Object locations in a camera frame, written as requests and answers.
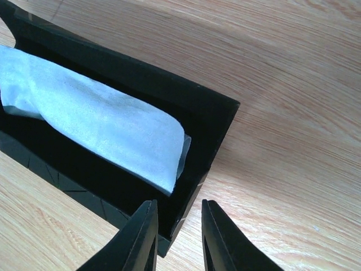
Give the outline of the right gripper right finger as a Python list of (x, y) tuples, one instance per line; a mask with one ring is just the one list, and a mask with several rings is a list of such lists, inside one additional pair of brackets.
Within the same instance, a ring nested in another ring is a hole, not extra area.
[(202, 200), (205, 270), (282, 270), (260, 251), (214, 200)]

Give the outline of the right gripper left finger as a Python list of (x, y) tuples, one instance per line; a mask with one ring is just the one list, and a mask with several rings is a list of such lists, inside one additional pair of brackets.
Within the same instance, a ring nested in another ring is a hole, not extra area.
[(126, 225), (78, 271), (155, 270), (158, 248), (156, 200), (147, 200)]

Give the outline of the black glasses case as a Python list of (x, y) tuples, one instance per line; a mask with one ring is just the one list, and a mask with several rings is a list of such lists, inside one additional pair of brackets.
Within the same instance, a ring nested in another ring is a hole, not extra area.
[(1, 2), (1, 136), (12, 156), (123, 228), (156, 200), (165, 256), (239, 102)]

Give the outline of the blue cleaning cloth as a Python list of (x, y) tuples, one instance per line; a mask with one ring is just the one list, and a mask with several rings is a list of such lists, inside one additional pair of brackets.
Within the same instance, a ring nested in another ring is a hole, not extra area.
[(171, 195), (191, 144), (170, 114), (56, 63), (1, 46), (1, 104), (47, 122), (92, 153)]

